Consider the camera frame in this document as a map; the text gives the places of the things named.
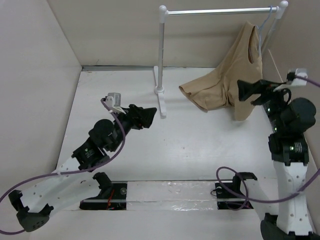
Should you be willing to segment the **beige t shirt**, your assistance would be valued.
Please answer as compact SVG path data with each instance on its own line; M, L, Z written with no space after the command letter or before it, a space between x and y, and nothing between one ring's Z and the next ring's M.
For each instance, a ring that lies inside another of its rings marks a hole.
M246 22L220 64L208 74L179 86L181 93L204 112L234 107L236 121L244 121L254 106L251 96L239 101L238 80L255 83L263 77L256 25Z

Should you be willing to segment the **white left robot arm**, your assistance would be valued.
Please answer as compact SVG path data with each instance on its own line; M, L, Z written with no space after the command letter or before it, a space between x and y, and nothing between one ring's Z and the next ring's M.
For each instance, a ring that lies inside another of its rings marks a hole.
M109 163L109 152L119 154L130 130L152 125L157 109L134 104L114 113L114 121L101 119L88 132L88 139L71 157L34 186L12 190L8 198L25 232L33 232L59 211L88 198L108 198L113 183L98 167Z

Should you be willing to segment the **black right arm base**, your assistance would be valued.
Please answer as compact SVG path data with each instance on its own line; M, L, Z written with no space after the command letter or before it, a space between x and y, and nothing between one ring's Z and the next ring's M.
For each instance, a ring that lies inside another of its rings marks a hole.
M230 189L228 191L222 184L217 181L214 184L214 189L211 190L210 194L213 197L216 197L217 200L217 208L219 210L253 210L254 207L250 203L249 200L245 200L243 198L239 198L238 195L242 197L246 195L245 189L241 191L241 187L244 187L241 179L237 174L235 174L232 180L222 180L220 177L218 180L221 180L223 185Z

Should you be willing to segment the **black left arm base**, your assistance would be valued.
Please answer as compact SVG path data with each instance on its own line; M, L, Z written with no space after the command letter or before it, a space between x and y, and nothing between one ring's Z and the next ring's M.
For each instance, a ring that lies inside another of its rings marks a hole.
M80 202L81 210L123 211L127 209L128 183L111 181L106 173L98 172L93 176L99 184L99 194Z

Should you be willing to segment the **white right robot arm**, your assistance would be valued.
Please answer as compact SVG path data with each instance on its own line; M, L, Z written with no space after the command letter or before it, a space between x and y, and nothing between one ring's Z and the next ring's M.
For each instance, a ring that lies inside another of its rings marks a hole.
M278 200L253 200L265 194L257 178L250 177L232 182L231 191L237 197L247 194L257 212L260 232L264 240L318 240L309 220L307 198L304 190L316 178L309 181L306 174L309 163L309 147L304 133L315 122L316 107L308 99L284 99L291 91L283 84L267 80L249 83L237 81L238 99L244 102L254 95L253 106L269 104L267 116L273 126L268 137L271 159L277 176Z

